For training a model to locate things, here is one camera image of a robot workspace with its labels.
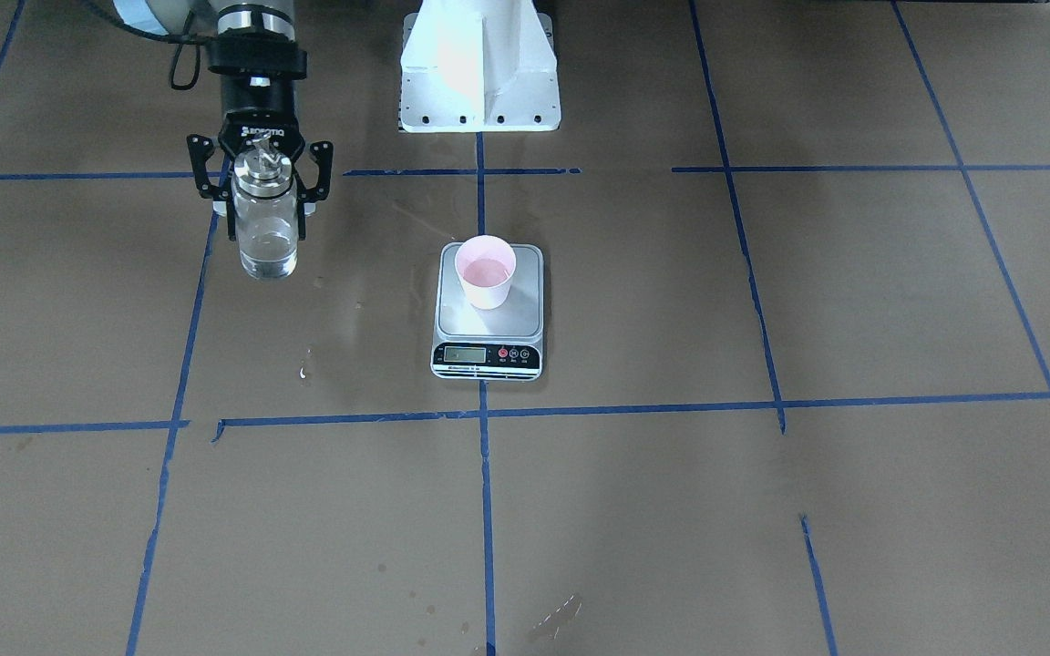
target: scale platform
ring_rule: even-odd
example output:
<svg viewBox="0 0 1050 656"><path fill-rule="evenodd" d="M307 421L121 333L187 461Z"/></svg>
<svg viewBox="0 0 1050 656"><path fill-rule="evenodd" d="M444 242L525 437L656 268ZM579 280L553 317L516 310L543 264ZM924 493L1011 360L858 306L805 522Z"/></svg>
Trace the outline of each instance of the scale platform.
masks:
<svg viewBox="0 0 1050 656"><path fill-rule="evenodd" d="M545 259L537 246L512 245L517 270L500 308L478 310L456 275L454 241L440 253L432 373L474 381L534 381L542 374Z"/></svg>

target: kitchen scale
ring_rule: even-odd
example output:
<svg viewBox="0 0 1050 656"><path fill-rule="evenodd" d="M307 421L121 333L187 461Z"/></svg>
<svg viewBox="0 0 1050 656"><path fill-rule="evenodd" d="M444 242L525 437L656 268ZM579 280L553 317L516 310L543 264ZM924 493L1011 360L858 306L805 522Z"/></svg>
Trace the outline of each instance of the kitchen scale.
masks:
<svg viewBox="0 0 1050 656"><path fill-rule="evenodd" d="M537 246L512 245L517 270L500 308L478 310L456 275L454 241L440 253L432 373L474 381L533 381L542 374L545 259Z"/></svg>

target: transparent container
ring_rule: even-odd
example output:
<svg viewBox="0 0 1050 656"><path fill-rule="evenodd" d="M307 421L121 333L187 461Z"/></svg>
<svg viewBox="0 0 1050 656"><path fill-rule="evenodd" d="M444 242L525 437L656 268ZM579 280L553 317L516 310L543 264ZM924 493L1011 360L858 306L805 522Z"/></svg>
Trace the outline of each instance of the transparent container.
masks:
<svg viewBox="0 0 1050 656"><path fill-rule="evenodd" d="M286 278L294 271L299 246L294 169L287 155L254 139L253 148L233 163L233 211L242 267L258 279Z"/></svg>

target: black cable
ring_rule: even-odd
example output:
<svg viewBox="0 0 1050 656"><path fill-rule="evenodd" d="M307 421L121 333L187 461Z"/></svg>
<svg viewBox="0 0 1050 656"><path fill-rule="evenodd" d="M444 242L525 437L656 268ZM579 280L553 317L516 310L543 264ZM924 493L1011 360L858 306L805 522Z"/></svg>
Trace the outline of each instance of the black cable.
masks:
<svg viewBox="0 0 1050 656"><path fill-rule="evenodd" d="M184 31L188 34L189 28L192 26L192 18L197 17L192 9L189 9L189 16L184 19ZM201 45L192 46L192 80L184 84L176 83L176 66L181 63L181 50L184 50L184 43L177 43L176 49L172 51L172 62L168 67L168 86L172 87L174 91L188 91L193 86L197 85L197 79L201 78Z"/></svg>
<svg viewBox="0 0 1050 656"><path fill-rule="evenodd" d="M92 0L80 0L84 4L84 7L88 12L94 14L96 17L103 18L108 24L117 26L128 34L134 34L139 38L148 38L150 41L160 41L162 43L177 43L178 45L205 45L212 41L213 37L201 37L196 34L153 34L150 31L145 31L143 29L136 29L130 24L121 21L120 18L113 17L112 14L104 12L99 4L92 3Z"/></svg>

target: pink cup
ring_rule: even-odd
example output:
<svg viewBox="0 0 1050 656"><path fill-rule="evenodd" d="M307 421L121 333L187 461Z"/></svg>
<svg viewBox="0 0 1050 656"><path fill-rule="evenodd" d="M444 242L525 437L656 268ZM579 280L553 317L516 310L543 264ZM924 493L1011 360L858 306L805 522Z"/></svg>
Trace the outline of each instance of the pink cup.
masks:
<svg viewBox="0 0 1050 656"><path fill-rule="evenodd" d="M517 253L501 237L471 237L456 249L456 275L464 298L480 310L494 310L508 298Z"/></svg>

